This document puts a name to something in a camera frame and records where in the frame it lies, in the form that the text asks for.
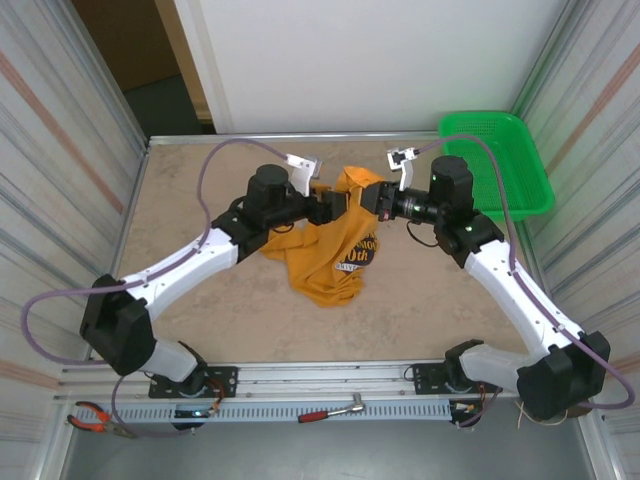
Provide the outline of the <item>aluminium table edge frame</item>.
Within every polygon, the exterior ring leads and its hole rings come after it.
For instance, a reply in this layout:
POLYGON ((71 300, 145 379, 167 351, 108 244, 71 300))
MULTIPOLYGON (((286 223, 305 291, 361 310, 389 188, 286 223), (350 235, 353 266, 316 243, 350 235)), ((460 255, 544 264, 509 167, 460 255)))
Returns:
MULTIPOLYGON (((118 272, 148 268, 203 232, 244 194, 256 169, 290 153, 322 162, 331 185, 346 166, 390 179, 386 153, 424 147, 413 186, 426 189, 435 135, 273 135, 253 145, 233 136, 156 136, 137 185, 118 272)), ((427 225, 402 220, 377 229, 379 249, 349 304, 324 308, 294 291, 284 263, 260 253, 200 283, 153 324, 156 337, 183 341, 211 363, 438 359, 480 339, 524 353, 525 344, 490 294, 434 246, 427 225)))

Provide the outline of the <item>green plastic basket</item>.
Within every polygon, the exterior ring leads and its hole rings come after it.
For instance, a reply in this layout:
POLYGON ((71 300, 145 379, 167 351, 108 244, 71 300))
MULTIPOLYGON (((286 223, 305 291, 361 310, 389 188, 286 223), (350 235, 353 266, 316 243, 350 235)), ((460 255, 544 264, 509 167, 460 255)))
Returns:
MULTIPOLYGON (((554 193, 534 141, 526 124, 516 116, 497 111, 452 113, 440 120, 438 132, 442 137, 472 135, 492 150, 513 221, 544 214, 553 206, 554 193)), ((447 142, 442 150, 468 163, 474 177, 475 208, 502 221, 503 207, 495 171, 482 147, 461 139, 447 142)))

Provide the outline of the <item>aluminium mounting rail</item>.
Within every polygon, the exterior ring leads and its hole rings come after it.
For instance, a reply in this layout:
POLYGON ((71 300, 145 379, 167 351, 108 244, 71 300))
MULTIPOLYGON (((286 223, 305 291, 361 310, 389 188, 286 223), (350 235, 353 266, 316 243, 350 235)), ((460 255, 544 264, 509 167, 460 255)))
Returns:
MULTIPOLYGON (((239 363, 235 402, 404 400, 416 396, 407 361, 239 363)), ((56 403, 107 402, 119 376, 105 366, 62 371, 56 403)))

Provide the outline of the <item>orange handled pliers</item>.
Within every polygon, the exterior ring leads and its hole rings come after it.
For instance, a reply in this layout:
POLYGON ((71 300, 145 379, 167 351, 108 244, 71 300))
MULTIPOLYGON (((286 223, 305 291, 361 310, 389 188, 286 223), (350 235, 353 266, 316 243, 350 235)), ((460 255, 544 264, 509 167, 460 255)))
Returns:
POLYGON ((135 439, 136 435, 129 432, 119 423, 111 419, 111 415, 106 412, 98 404, 89 401, 77 401, 76 407, 85 408, 90 411, 98 420, 97 423, 87 423, 79 420, 76 416, 69 414, 66 417, 67 422, 74 428, 84 432, 111 434, 128 439, 135 439))

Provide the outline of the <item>yellow printed t-shirt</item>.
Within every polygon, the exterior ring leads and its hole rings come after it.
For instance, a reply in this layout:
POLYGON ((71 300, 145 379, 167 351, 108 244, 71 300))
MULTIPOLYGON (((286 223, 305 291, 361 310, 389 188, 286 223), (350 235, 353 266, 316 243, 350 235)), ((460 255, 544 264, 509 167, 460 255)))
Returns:
POLYGON ((320 307, 345 306, 359 295, 364 269, 379 249, 378 219, 360 200, 365 188, 382 180, 366 168, 347 166, 335 184, 349 195, 345 214, 328 224, 270 233, 261 253, 286 264, 293 290, 320 307))

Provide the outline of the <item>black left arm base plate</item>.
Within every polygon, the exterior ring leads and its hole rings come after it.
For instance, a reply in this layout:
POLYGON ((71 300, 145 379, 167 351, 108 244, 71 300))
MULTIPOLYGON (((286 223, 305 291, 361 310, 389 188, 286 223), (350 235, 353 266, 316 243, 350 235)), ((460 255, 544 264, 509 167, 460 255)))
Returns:
POLYGON ((239 368, 235 366, 199 367, 182 383, 153 375, 148 396, 151 399, 234 398, 238 373, 239 368))

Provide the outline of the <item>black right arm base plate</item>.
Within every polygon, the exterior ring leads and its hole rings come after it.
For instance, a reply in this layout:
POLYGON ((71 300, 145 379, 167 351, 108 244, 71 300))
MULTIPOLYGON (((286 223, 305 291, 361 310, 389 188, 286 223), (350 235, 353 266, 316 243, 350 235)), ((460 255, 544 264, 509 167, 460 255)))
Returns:
POLYGON ((444 361, 413 363, 405 368, 402 378, 413 385, 416 395, 493 394, 497 387, 484 382, 463 382, 455 386, 449 379, 444 361))

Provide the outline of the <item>beige door jamb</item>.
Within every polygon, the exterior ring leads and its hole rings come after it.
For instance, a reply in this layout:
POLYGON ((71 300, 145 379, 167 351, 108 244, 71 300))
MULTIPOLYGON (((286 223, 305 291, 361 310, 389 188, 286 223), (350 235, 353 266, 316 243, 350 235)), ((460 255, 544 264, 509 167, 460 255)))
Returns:
POLYGON ((154 0, 163 27, 180 69, 197 119, 213 127, 214 121, 182 27, 175 0, 154 0))

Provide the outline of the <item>red handled ratchet wrench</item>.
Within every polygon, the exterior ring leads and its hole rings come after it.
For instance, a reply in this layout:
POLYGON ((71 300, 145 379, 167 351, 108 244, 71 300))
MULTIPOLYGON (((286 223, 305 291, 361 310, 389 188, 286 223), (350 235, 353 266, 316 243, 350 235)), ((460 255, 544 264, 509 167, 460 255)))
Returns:
POLYGON ((358 414, 365 410, 365 404, 362 400, 360 393, 353 394, 353 402, 343 408, 333 409, 333 410, 318 410, 314 412, 305 413, 299 415, 297 417, 299 424, 313 423, 322 420, 327 420, 332 417, 347 415, 347 414, 358 414))

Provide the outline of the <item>brown door panel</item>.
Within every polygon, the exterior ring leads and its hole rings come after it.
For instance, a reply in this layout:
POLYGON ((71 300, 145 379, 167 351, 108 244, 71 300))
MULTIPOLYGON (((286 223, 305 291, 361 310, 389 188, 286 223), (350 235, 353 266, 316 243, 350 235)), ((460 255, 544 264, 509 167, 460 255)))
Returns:
POLYGON ((123 91, 180 74, 155 0, 71 0, 123 91))

